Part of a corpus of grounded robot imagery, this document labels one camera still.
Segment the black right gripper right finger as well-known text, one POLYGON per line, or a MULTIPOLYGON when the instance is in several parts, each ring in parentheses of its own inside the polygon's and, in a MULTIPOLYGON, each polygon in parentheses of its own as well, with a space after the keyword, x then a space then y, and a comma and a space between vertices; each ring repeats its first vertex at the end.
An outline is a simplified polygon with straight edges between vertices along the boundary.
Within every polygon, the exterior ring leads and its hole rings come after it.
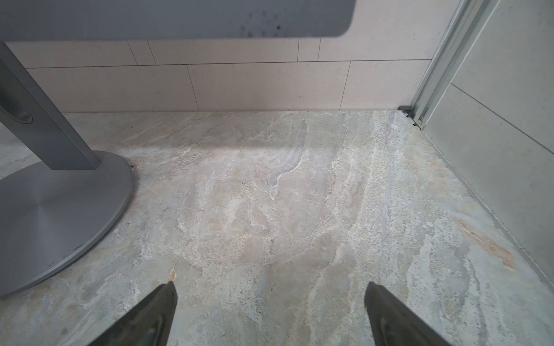
POLYGON ((364 306, 375 345, 450 345, 383 285, 368 284, 364 306))

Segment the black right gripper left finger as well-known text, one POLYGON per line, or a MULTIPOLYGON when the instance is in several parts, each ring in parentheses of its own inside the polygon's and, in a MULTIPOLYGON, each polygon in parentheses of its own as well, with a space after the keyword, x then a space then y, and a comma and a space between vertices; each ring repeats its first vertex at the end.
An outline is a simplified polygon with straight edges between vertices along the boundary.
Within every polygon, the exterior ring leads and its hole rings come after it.
POLYGON ((166 345, 177 306, 174 282, 159 285, 91 345, 166 345))

